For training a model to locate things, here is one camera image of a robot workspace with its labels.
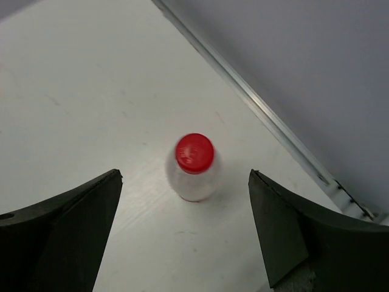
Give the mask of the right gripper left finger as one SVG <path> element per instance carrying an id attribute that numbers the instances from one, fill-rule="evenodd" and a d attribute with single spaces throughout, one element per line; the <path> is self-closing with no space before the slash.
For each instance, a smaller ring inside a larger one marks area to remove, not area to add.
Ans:
<path id="1" fill-rule="evenodd" d="M 1 291 L 92 291 L 119 205 L 112 169 L 1 215 Z"/>

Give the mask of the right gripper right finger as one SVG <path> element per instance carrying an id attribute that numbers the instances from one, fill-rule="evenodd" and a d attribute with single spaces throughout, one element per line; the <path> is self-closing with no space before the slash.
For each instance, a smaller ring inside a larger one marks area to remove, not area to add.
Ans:
<path id="1" fill-rule="evenodd" d="M 297 195 L 252 170 L 249 195 L 274 291 L 387 291 L 388 227 Z"/>

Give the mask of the red cap bottle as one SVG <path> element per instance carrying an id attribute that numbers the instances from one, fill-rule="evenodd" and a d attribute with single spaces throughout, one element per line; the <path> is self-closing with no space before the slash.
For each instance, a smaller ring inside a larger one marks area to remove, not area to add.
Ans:
<path id="1" fill-rule="evenodd" d="M 199 203 L 219 189 L 222 160 L 211 140 L 201 133 L 182 136 L 167 154 L 170 187 L 183 200 Z"/>

